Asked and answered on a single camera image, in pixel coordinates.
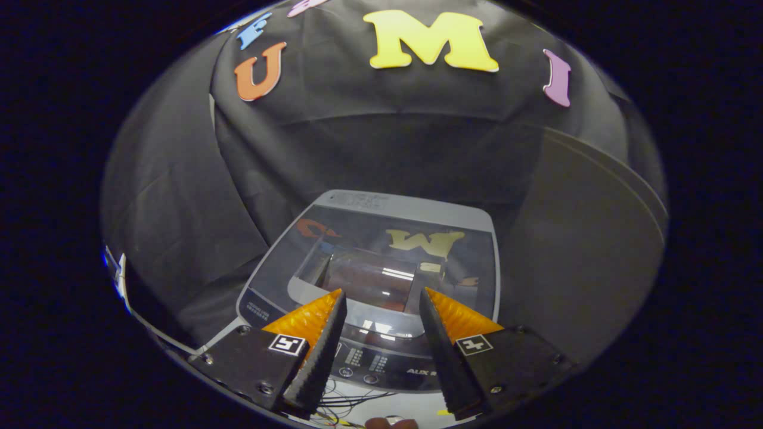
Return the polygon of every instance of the orange gripper pad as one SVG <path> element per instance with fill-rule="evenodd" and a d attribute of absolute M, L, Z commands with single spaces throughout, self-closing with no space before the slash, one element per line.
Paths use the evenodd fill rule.
<path fill-rule="evenodd" d="M 427 288 L 427 294 L 432 299 L 440 320 L 443 321 L 451 344 L 455 344 L 459 338 L 489 334 L 504 329 L 504 327 L 489 318 L 447 295 L 435 292 L 429 288 Z"/>

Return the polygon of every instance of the washing machine lid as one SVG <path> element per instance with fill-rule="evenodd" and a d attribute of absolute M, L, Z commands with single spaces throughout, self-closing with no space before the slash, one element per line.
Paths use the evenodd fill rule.
<path fill-rule="evenodd" d="M 400 195 L 335 190 L 308 207 L 257 266 L 247 293 L 282 313 L 335 289 L 348 297 L 346 323 L 393 337 L 419 337 L 418 297 L 430 287 L 497 319 L 497 244 L 477 208 Z M 260 323 L 272 319 L 270 314 Z"/>

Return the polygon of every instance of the black fabric backdrop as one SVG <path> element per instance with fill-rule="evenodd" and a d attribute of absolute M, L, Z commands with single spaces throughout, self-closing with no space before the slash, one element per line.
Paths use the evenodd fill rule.
<path fill-rule="evenodd" d="M 654 127 L 671 236 L 655 291 L 627 332 L 587 373 L 505 425 L 753 426 L 761 378 L 752 353 L 761 280 L 755 11 L 540 4 L 554 17 L 539 13 L 542 23 L 617 76 Z M 176 58 L 256 7 L 4 6 L 4 425 L 271 427 L 155 348 L 105 277 L 98 228 L 104 163 L 129 110 Z"/>
<path fill-rule="evenodd" d="M 245 50 L 237 33 L 220 34 L 184 55 L 142 97 L 114 144 L 104 238 L 142 277 L 145 290 L 128 281 L 133 307 L 174 338 L 190 336 L 184 342 L 200 347 L 230 323 L 241 285 L 229 273 L 259 259 L 328 189 L 477 206 L 504 241 L 536 171 L 544 127 L 632 164 L 666 202 L 649 131 L 623 91 L 575 48 L 499 5 L 332 0 L 287 18 L 291 6 L 276 5 Z M 375 29 L 362 17 L 380 8 L 404 9 L 427 25 L 443 11 L 477 17 L 501 69 L 456 69 L 442 58 L 373 69 Z M 280 42 L 287 47 L 278 85 L 242 102 L 233 70 Z M 539 91 L 549 78 L 543 49 L 574 70 L 570 108 Z M 263 62 L 254 82 L 265 77 Z M 139 293 L 161 308 L 149 314 Z"/>

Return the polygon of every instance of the screw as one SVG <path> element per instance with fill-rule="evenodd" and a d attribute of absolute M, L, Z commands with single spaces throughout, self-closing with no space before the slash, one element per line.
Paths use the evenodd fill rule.
<path fill-rule="evenodd" d="M 257 386 L 257 390 L 259 390 L 262 394 L 270 396 L 273 394 L 273 386 L 266 382 L 259 382 Z"/>

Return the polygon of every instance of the pink letter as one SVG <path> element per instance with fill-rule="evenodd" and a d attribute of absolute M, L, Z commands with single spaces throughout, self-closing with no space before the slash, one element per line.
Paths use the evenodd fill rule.
<path fill-rule="evenodd" d="M 289 13 L 286 14 L 288 18 L 293 18 L 300 13 L 308 10 L 309 8 L 314 8 L 315 6 L 318 6 L 321 3 L 325 3 L 328 0 L 302 0 L 301 2 L 294 5 L 293 8 L 289 11 Z"/>
<path fill-rule="evenodd" d="M 549 79 L 548 85 L 543 86 L 543 92 L 554 103 L 570 107 L 570 99 L 567 97 L 570 65 L 550 50 L 544 49 L 543 53 L 549 58 L 551 63 L 551 79 Z"/>

